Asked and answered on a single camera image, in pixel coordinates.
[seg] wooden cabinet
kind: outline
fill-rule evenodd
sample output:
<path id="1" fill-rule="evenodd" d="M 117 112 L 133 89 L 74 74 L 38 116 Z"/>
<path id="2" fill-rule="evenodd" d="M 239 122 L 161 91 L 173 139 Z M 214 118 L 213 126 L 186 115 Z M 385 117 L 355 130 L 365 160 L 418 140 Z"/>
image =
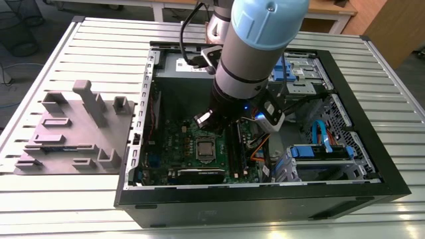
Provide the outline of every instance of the wooden cabinet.
<path id="1" fill-rule="evenodd" d="M 342 34 L 366 35 L 397 68 L 425 40 L 425 0 L 350 0 L 357 15 Z"/>

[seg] wire basket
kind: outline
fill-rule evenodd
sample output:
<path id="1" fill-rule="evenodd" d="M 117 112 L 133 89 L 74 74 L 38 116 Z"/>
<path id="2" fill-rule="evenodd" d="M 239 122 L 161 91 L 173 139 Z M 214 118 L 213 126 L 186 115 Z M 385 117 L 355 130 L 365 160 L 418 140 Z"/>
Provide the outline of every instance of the wire basket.
<path id="1" fill-rule="evenodd" d="M 13 56 L 29 56 L 38 44 L 21 17 L 12 11 L 0 12 L 0 43 Z"/>
<path id="2" fill-rule="evenodd" d="M 34 0 L 5 0 L 8 7 L 21 17 L 26 26 L 38 26 L 44 18 Z"/>

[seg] wooden table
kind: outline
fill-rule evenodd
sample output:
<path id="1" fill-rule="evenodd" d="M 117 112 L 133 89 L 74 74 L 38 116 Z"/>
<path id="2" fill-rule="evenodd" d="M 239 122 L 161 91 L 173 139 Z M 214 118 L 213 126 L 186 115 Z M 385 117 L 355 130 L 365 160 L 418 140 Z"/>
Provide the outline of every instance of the wooden table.
<path id="1" fill-rule="evenodd" d="M 196 0 L 62 0 L 100 4 L 120 4 L 149 6 L 153 9 L 154 21 L 164 21 L 164 8 L 193 9 Z M 339 34 L 351 16 L 357 14 L 354 7 L 346 3 L 345 7 L 333 5 L 333 0 L 310 0 L 310 6 L 305 18 L 334 21 L 329 33 Z"/>

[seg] motherboard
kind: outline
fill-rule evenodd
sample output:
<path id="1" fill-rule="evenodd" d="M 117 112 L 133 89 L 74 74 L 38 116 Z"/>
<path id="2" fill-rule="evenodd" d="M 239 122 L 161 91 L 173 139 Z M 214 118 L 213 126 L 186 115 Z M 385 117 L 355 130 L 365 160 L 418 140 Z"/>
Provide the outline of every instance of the motherboard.
<path id="1" fill-rule="evenodd" d="M 246 144 L 253 138 L 250 124 L 241 120 L 237 125 Z M 242 158 L 242 173 L 231 173 L 225 132 L 218 135 L 200 130 L 193 119 L 165 120 L 160 142 L 158 153 L 148 152 L 146 156 L 152 185 L 196 184 L 198 181 L 226 184 L 258 182 L 257 166 L 247 166 L 246 158 Z"/>

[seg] aluminum table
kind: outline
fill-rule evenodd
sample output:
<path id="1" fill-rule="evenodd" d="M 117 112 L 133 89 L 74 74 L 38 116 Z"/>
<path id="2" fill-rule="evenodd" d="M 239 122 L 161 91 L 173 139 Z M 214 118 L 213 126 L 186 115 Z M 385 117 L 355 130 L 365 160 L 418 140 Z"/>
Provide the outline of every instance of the aluminum table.
<path id="1" fill-rule="evenodd" d="M 113 208 L 117 175 L 14 176 L 44 107 L 45 93 L 90 80 L 104 100 L 137 101 L 149 41 L 178 40 L 180 25 L 85 18 L 72 22 L 0 136 L 0 235 L 41 238 L 423 238 L 425 112 L 373 44 L 357 36 L 301 32 L 290 48 L 329 50 L 410 187 L 411 195 L 335 220 L 141 229 Z M 186 42 L 205 42 L 204 25 Z"/>

